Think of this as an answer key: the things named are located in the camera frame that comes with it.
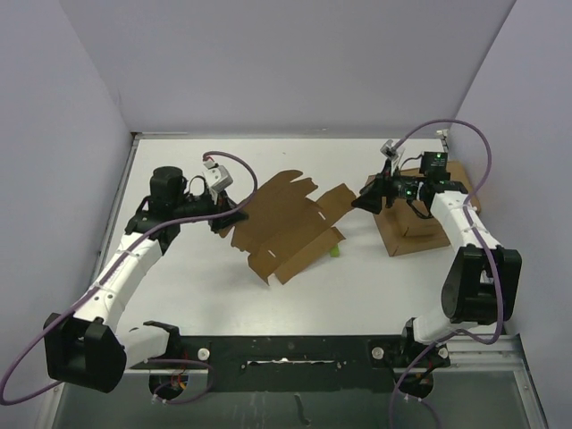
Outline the green rectangular block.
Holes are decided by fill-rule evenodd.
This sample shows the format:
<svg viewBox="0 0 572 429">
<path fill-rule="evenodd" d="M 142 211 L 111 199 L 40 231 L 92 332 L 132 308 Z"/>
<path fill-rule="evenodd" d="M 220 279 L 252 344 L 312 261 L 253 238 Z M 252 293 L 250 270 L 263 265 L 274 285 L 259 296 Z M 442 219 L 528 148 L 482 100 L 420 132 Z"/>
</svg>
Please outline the green rectangular block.
<svg viewBox="0 0 572 429">
<path fill-rule="evenodd" d="M 330 257 L 339 257 L 341 255 L 340 247 L 338 245 L 333 246 L 330 249 Z"/>
</svg>

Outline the brown cardboard box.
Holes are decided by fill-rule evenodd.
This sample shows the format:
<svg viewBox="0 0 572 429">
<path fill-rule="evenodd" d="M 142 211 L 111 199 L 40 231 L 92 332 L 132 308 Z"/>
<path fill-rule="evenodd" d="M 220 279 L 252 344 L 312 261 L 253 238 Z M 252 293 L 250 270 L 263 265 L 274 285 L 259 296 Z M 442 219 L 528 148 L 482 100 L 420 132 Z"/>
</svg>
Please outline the brown cardboard box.
<svg viewBox="0 0 572 429">
<path fill-rule="evenodd" d="M 313 200 L 317 190 L 298 170 L 278 172 L 245 206 L 246 221 L 234 225 L 231 245 L 248 254 L 249 268 L 263 281 L 284 284 L 345 240 L 336 223 L 352 210 L 356 194 L 342 183 Z"/>
</svg>

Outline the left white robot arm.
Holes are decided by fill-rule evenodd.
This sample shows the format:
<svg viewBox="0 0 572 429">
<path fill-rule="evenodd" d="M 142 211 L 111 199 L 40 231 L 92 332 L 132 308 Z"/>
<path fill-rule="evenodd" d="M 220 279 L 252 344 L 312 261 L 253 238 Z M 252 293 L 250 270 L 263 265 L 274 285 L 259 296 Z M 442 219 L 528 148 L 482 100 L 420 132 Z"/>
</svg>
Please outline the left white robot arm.
<svg viewBox="0 0 572 429">
<path fill-rule="evenodd" d="M 49 376 L 101 392 L 112 391 L 126 369 L 148 359 L 162 367 L 184 357 L 178 327 L 145 322 L 123 336 L 117 325 L 134 292 L 151 267 L 181 231 L 181 221 L 206 220 L 213 232 L 247 219 L 228 197 L 228 170 L 208 158 L 198 176 L 203 191 L 186 189 L 180 168 L 158 167 L 149 193 L 128 221 L 115 255 L 69 315 L 53 313 L 44 338 Z"/>
</svg>

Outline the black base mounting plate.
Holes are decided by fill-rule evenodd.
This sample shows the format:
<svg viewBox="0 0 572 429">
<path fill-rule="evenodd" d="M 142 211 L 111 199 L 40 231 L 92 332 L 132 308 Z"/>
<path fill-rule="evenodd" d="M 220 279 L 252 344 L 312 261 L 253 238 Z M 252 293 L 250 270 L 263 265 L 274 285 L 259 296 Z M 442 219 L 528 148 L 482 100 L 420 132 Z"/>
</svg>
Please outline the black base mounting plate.
<svg viewBox="0 0 572 429">
<path fill-rule="evenodd" d="M 183 336 L 175 352 L 147 363 L 172 370 L 152 386 L 172 399 L 193 370 L 211 392 L 337 392 L 363 390 L 428 395 L 433 371 L 450 365 L 444 346 L 401 335 Z"/>
</svg>

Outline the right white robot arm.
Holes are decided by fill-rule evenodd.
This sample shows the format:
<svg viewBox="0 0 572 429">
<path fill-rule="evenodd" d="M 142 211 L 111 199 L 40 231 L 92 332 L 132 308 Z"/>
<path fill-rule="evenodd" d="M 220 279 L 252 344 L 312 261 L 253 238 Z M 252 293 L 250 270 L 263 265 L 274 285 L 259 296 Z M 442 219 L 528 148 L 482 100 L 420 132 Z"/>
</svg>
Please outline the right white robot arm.
<svg viewBox="0 0 572 429">
<path fill-rule="evenodd" d="M 395 151 L 383 169 L 353 201 L 355 208 L 379 215 L 398 200 L 423 220 L 435 220 L 451 244 L 454 257 L 442 285 L 440 302 L 431 312 L 411 319 L 407 337 L 397 344 L 399 358 L 414 366 L 427 358 L 429 344 L 478 325 L 501 328 L 514 313 L 522 257 L 503 247 L 484 226 L 462 181 L 452 179 L 444 152 L 424 152 L 419 173 L 405 175 Z"/>
</svg>

